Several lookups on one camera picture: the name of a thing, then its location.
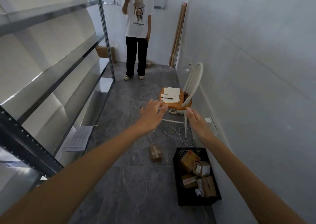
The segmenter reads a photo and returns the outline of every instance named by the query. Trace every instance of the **chair leg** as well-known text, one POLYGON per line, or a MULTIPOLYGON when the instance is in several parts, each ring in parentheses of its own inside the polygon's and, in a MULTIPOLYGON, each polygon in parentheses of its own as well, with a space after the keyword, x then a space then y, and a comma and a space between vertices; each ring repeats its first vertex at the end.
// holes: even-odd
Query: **chair leg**
POLYGON ((184 111, 184 138, 187 138, 187 129, 186 129, 186 110, 184 111))

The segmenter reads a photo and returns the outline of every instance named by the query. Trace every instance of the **black crate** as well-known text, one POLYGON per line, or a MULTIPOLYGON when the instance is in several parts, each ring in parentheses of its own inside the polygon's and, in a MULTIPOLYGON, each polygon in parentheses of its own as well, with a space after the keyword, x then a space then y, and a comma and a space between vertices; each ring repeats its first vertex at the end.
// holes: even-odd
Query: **black crate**
POLYGON ((177 148, 177 151, 173 157, 173 166, 174 166, 174 174, 175 174, 176 185, 177 185, 178 204, 179 206, 210 206, 217 200, 222 199, 221 194, 219 193, 219 189, 218 189, 212 168, 211 168, 210 175, 212 176, 213 181, 214 181, 217 197, 209 197, 209 198, 198 197, 195 193, 195 189, 197 189, 197 187, 192 187, 192 188, 187 188, 187 189, 184 188, 181 177, 188 173, 181 168, 180 159, 190 149, 201 158, 201 161, 210 162, 205 148, 177 148))

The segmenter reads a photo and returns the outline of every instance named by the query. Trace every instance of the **tile floor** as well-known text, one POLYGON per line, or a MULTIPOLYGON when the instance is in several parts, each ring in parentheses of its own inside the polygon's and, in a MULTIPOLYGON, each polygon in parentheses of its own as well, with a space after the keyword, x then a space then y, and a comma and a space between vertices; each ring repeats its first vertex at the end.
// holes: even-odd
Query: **tile floor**
MULTIPOLYGON (((110 69, 104 77, 110 77, 110 69)), ((114 65, 116 81, 88 143, 88 149, 101 145, 138 118, 141 106, 157 99, 163 86, 179 87, 175 69, 154 65, 144 80, 135 76, 125 81, 125 63, 114 65)), ((182 115, 166 114, 165 119, 184 121, 182 115)), ((211 207, 179 207, 172 158, 177 147, 185 147, 165 134, 165 126, 182 124, 162 121, 156 132, 135 142, 109 169, 77 209, 69 224, 103 223, 215 223, 211 207), (158 142, 164 157, 152 163, 149 146, 158 142)), ((171 128, 165 128, 171 135, 171 128)))

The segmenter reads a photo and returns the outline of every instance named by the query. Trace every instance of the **cable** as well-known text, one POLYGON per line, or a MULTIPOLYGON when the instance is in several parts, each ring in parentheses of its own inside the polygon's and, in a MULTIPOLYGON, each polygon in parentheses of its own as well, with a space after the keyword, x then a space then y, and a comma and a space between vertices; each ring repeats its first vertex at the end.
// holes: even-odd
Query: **cable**
POLYGON ((187 142, 189 142, 189 141, 186 141, 186 139, 184 139, 184 138, 182 138, 181 137, 181 135, 184 135, 184 133, 180 133, 180 130, 182 129, 182 128, 184 128, 184 127, 181 127, 180 129, 179 129, 179 132, 177 132, 176 131, 176 125, 177 125, 177 123, 175 123, 175 125, 174 125, 174 127, 171 127, 171 126, 165 126, 164 127, 164 129, 163 129, 163 131, 165 132, 165 134, 167 134, 168 136, 170 136, 170 137, 172 137, 172 138, 176 138, 176 139, 178 139, 178 140, 180 140, 185 146, 188 146, 188 147, 195 147, 195 143, 194 143, 194 137, 193 137, 193 135, 192 135, 192 131, 190 130, 191 129, 191 127, 190 127, 190 129, 188 129, 188 127, 186 127, 187 128, 187 130, 189 131, 189 134, 191 135, 191 137, 193 138, 193 143, 191 143, 191 144, 189 144, 189 143, 187 143, 187 142), (177 137, 175 137, 175 136, 172 136, 172 135, 170 135, 170 134, 168 134, 167 132, 166 132, 166 128, 167 127, 170 127, 170 128, 172 128, 175 132, 176 132, 176 134, 179 136, 179 138, 177 138, 177 137))

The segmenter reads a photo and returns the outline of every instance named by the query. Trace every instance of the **power socket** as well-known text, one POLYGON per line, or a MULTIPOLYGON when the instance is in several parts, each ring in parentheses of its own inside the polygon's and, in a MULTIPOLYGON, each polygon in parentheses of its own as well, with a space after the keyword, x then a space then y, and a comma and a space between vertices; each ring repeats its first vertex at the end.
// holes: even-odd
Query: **power socket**
POLYGON ((209 125, 211 131, 213 132, 213 134, 216 136, 217 135, 217 128, 216 125, 212 119, 212 116, 210 116, 209 118, 205 118, 205 122, 207 122, 207 124, 209 125))

